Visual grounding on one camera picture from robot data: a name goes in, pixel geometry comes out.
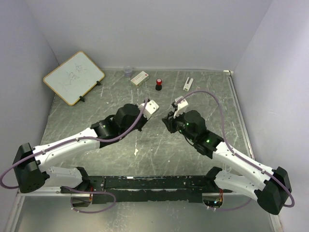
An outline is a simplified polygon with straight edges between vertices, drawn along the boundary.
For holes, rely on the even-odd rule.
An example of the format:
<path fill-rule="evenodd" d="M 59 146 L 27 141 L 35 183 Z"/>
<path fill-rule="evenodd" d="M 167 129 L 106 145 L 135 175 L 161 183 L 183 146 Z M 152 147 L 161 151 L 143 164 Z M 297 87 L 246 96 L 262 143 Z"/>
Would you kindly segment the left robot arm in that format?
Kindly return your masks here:
<path fill-rule="evenodd" d="M 125 104 L 116 114 L 92 124 L 83 131 L 46 145 L 21 145 L 16 153 L 13 170 L 21 193 L 42 187 L 68 186 L 79 193 L 89 190 L 90 180 L 84 168 L 60 168 L 56 164 L 88 151 L 115 144 L 133 130 L 141 130 L 147 122 L 146 107 Z"/>

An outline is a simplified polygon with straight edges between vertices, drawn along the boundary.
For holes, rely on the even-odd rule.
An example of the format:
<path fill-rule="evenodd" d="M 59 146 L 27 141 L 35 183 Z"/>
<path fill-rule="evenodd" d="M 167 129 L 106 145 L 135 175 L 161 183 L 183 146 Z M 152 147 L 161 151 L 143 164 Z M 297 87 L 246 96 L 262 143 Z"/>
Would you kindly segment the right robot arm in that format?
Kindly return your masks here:
<path fill-rule="evenodd" d="M 240 193 L 257 201 L 272 215 L 278 215 L 285 207 L 292 187 L 284 168 L 273 169 L 228 146 L 221 136 L 207 129 L 205 119 L 195 110 L 177 117 L 169 112 L 162 122 L 170 133 L 179 132 L 191 141 L 199 154 L 222 162 L 237 172 L 231 174 L 222 170 L 208 177 L 205 180 L 208 191 L 226 189 Z"/>

